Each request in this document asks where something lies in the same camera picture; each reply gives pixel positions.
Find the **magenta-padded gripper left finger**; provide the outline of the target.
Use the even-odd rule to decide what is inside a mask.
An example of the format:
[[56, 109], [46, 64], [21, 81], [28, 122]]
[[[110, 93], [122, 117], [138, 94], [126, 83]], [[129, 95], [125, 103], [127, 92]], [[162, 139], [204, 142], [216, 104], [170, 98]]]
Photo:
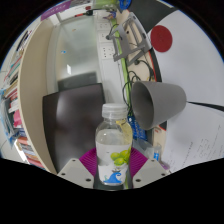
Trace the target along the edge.
[[84, 188], [94, 186], [97, 173], [96, 149], [93, 148], [80, 158], [71, 158], [58, 176]]

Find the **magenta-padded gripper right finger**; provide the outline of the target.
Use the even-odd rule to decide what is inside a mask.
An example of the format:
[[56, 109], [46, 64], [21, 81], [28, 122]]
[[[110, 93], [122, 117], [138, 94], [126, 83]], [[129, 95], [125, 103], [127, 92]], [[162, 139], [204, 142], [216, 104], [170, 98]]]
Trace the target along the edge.
[[155, 159], [148, 159], [137, 149], [132, 148], [129, 158], [129, 185], [141, 188], [168, 175], [168, 172]]

